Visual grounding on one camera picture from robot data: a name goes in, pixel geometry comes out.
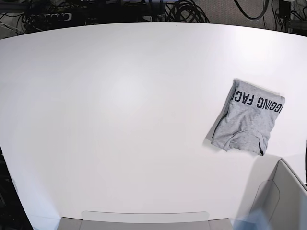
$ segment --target gray fabric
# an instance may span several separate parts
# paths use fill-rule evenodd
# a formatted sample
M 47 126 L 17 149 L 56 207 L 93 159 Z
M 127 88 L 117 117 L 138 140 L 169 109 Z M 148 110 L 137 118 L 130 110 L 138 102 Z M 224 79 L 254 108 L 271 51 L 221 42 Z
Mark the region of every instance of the gray fabric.
M 240 80 L 234 80 L 233 88 L 227 114 L 211 143 L 225 151 L 235 148 L 263 155 L 285 99 Z

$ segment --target cable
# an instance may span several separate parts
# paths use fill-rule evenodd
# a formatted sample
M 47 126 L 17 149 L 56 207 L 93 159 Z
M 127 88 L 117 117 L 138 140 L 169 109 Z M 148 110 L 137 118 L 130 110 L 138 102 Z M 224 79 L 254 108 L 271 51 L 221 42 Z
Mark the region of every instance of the cable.
M 284 32 L 282 20 L 281 20 L 280 17 L 277 16 L 277 11 L 278 11 L 278 10 L 279 10 L 279 9 L 276 9 L 276 10 L 275 10 L 275 15 L 276 15 L 277 22 L 278 22 L 278 24 L 279 24 L 279 26 L 280 26 L 281 31 Z
M 16 28 L 16 27 L 14 27 L 14 26 L 11 26 L 11 25 L 8 25 L 8 24 L 5 24 L 5 23 L 3 23 L 3 22 L 1 22 L 1 21 L 0 21 L 0 24 L 2 24 L 2 25 L 4 25 L 4 26 L 11 27 L 12 29 L 15 29 L 16 31 L 21 31 L 21 32 L 23 32 L 23 34 L 25 34 L 25 32 L 24 32 L 24 31 L 22 31 L 22 30 L 20 30 L 20 29 L 17 29 L 17 28 Z
M 306 19 L 306 14 L 305 14 L 305 9 L 307 9 L 307 6 L 305 6 L 304 8 L 303 8 L 303 14 L 304 14 L 304 18 Z
M 91 12 L 97 12 L 95 7 L 101 7 L 100 1 L 98 0 L 87 0 L 84 2 L 81 0 L 66 0 L 58 5 L 50 2 L 51 0 L 29 1 L 31 2 L 29 9 L 24 15 L 21 16 L 21 18 L 19 18 L 19 21 L 21 20 L 23 22 L 22 27 L 26 34 L 57 28 L 59 23 L 51 20 L 50 17 L 46 17 L 46 14 L 76 12 L 78 14 L 78 18 L 84 18 L 84 24 L 96 24 L 98 22 L 97 18 L 89 18 L 88 11 L 82 11 L 82 9 L 85 7 L 89 8 L 91 6 Z
M 19 23 L 19 20 L 21 19 L 21 17 L 22 17 L 22 15 L 18 18 L 18 20 L 17 20 L 17 23 L 16 23 L 16 28 L 18 28 L 18 23 Z
M 264 29 L 267 29 L 266 25 L 265 25 L 265 20 L 264 20 L 264 16 L 263 16 L 263 26 L 264 26 Z
M 3 25 L 1 25 L 1 24 L 0 24 L 0 27 L 5 28 L 5 29 L 8 29 L 8 30 L 12 30 L 11 28 L 5 27 L 5 26 L 3 26 Z
M 264 7 L 263 7 L 263 10 L 262 10 L 261 14 L 260 14 L 258 17 L 256 17 L 256 18 L 252 18 L 252 17 L 249 17 L 249 16 L 244 12 L 244 10 L 243 10 L 242 7 L 240 6 L 240 4 L 237 2 L 237 0 L 234 0 L 236 6 L 239 8 L 239 10 L 241 11 L 241 13 L 242 13 L 247 19 L 249 19 L 249 20 L 251 20 L 251 21 L 259 21 L 259 20 L 264 16 L 265 12 L 266 12 L 267 9 L 268 9 L 269 1 L 270 1 L 270 0 L 265 0 L 265 4 L 264 4 Z
M 276 21 L 276 15 L 274 12 L 273 1 L 274 0 L 271 0 L 271 8 L 272 8 L 273 16 L 274 16 L 274 21 L 275 21 L 275 31 L 277 31 L 277 21 Z
M 295 17 L 297 17 L 299 20 L 303 21 L 304 19 L 301 17 L 301 15 L 299 15 L 296 11 L 291 11 L 290 12 L 292 15 L 294 15 Z
M 0 15 L 2 15 L 2 17 L 0 18 L 0 20 L 4 17 L 4 16 L 6 16 L 6 17 L 10 17 L 10 18 L 15 18 L 15 17 L 18 17 L 18 16 L 20 16 L 20 15 L 23 15 L 23 13 L 22 14 L 19 14 L 19 15 L 16 15 L 16 16 L 10 16 L 10 15 L 7 15 L 8 13 L 0 13 Z
M 167 3 L 165 6 L 166 22 L 210 23 L 203 9 L 193 0 L 179 0 L 175 3 Z
M 286 20 L 284 20 L 283 19 L 283 27 L 284 27 L 284 31 L 286 32 L 286 33 L 288 33 L 289 31 L 288 31 L 288 27 L 286 26 Z

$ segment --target tangled wires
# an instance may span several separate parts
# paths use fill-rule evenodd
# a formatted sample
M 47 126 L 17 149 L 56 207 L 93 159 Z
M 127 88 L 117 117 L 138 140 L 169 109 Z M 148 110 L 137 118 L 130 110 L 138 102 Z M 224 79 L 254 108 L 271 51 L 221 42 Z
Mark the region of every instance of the tangled wires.
M 165 6 L 166 22 L 210 23 L 205 12 L 193 0 L 180 0 Z
M 53 20 L 48 19 L 45 14 L 61 13 L 77 7 L 77 5 L 70 1 L 64 1 L 59 5 L 53 4 L 51 0 L 29 1 L 28 10 L 21 16 L 23 31 L 26 34 L 54 29 Z

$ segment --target gray t-shirt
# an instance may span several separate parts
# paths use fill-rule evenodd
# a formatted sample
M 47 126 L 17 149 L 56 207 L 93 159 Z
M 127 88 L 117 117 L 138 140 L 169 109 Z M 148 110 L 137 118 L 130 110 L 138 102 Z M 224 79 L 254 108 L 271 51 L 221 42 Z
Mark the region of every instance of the gray t-shirt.
M 285 98 L 240 80 L 234 81 L 233 90 L 211 143 L 225 151 L 235 148 L 263 155 Z

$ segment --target dark floor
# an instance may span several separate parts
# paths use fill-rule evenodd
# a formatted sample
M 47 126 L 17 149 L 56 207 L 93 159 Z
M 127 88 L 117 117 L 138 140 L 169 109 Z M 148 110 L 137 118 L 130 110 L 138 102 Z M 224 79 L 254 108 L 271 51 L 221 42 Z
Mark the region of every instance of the dark floor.
M 263 1 L 264 0 L 238 0 L 243 10 L 251 17 L 257 17 L 261 13 L 263 9 Z M 279 0 L 272 1 L 273 8 L 274 10 L 277 10 L 278 13 Z M 276 28 L 271 8 L 271 0 L 264 18 L 257 22 L 245 18 L 233 0 L 195 0 L 195 2 L 204 10 L 211 23 L 247 26 L 268 30 L 275 30 Z M 293 10 L 297 11 L 302 17 L 304 17 L 302 9 L 307 6 L 307 0 L 292 1 L 291 5 Z M 1 21 L 10 26 L 16 27 L 17 18 L 4 17 Z M 0 39 L 12 36 L 16 36 L 14 31 L 3 28 L 3 25 L 0 25 Z

